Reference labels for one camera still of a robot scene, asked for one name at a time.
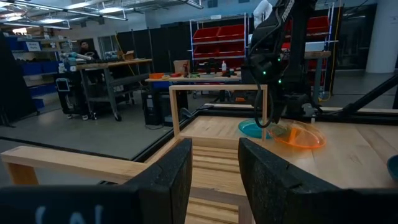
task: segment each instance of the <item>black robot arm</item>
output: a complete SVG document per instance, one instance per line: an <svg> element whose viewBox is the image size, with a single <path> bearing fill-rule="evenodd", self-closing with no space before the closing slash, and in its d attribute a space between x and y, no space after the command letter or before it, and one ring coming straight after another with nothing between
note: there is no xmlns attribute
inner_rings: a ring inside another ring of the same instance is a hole
<svg viewBox="0 0 398 224"><path fill-rule="evenodd" d="M243 82L246 84L268 85L269 122L280 120L286 110L290 115L300 116L302 105L310 102L310 85L303 72L307 22L315 10L317 0L278 0L272 14L258 25L252 35L251 47L242 67ZM289 64L282 68L282 44L285 40L285 27L292 21ZM261 106L261 91L254 100L257 114Z"/></svg>

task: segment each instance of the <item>cardboard box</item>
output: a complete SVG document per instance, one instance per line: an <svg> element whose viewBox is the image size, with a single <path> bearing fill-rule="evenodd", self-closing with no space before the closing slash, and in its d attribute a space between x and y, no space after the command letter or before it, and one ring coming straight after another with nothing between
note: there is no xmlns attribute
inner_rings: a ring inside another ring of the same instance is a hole
<svg viewBox="0 0 398 224"><path fill-rule="evenodd" d="M185 73L184 65L187 65L188 73L191 73L191 65L189 60L175 60L174 61L175 73L181 73L184 76Z"/></svg>
<svg viewBox="0 0 398 224"><path fill-rule="evenodd" d="M124 55L124 59L125 60L134 60L134 51L129 50L128 52L126 52L126 54Z"/></svg>

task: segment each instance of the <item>concrete floor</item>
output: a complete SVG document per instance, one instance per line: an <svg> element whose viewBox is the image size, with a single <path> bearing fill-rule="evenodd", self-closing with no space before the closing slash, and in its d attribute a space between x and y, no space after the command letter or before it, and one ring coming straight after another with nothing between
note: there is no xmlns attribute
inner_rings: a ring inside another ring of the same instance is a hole
<svg viewBox="0 0 398 224"><path fill-rule="evenodd" d="M362 97L389 77L388 75L352 75L338 72L335 78L335 95L329 101L323 102L322 105L345 106ZM392 108L395 90L388 91L366 107ZM152 131L145 128L139 92L134 93L134 99L136 100L135 105L119 105L123 117L122 122L116 122L111 114L99 116L96 121L82 121L79 117L67 119L62 110L53 110L57 108L53 105L51 112L14 123L16 128L0 126L0 136L131 158L171 129L164 127ZM189 108L193 111L213 99L212 96L198 95L198 99L194 100L189 95ZM0 152L20 145L22 144L0 140ZM96 184L100 181L50 170L37 169L36 171L40 183L43 184ZM3 166L0 166L0 186L9 184L11 181Z"/></svg>

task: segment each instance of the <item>ceiling light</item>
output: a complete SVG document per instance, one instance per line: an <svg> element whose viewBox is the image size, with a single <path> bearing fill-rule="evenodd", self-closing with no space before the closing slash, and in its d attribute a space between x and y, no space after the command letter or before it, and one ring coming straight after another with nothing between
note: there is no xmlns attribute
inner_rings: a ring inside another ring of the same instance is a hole
<svg viewBox="0 0 398 224"><path fill-rule="evenodd" d="M9 6L11 3L8 2L0 2L0 7Z"/></svg>
<svg viewBox="0 0 398 224"><path fill-rule="evenodd" d="M100 13L111 13L111 12L119 12L122 11L123 9L120 7L109 7L105 9L99 10Z"/></svg>
<svg viewBox="0 0 398 224"><path fill-rule="evenodd" d="M22 19L22 17L21 16L12 16L12 17L6 18L7 21L16 21L18 19Z"/></svg>
<svg viewBox="0 0 398 224"><path fill-rule="evenodd" d="M57 23L57 22L62 22L64 21L64 19L52 19L52 18L48 18L48 19L43 19L39 22L45 23L45 24L51 24L51 23Z"/></svg>
<svg viewBox="0 0 398 224"><path fill-rule="evenodd" d="M85 7L85 6L89 6L89 5L90 4L87 3L87 2L81 2L81 3L77 3L77 4L73 4L73 5L67 6L66 8L67 9L77 9L77 8Z"/></svg>
<svg viewBox="0 0 398 224"><path fill-rule="evenodd" d="M101 15L103 18L108 18L108 19L117 19L117 20L122 20L122 21L127 21L128 19L122 18L122 17L116 17L116 16L107 16L107 15Z"/></svg>
<svg viewBox="0 0 398 224"><path fill-rule="evenodd" d="M3 23L3 24L4 24L4 25L9 25L9 26L40 27L39 25L19 24L19 23L13 23L13 22L5 22L5 23Z"/></svg>

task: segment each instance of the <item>white bottle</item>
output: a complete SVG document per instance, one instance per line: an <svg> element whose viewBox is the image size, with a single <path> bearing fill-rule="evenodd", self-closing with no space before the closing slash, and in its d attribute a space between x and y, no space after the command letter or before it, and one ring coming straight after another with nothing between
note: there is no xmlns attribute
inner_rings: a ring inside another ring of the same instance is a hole
<svg viewBox="0 0 398 224"><path fill-rule="evenodd" d="M226 72L226 64L225 61L223 61L223 64L221 66L221 71Z"/></svg>

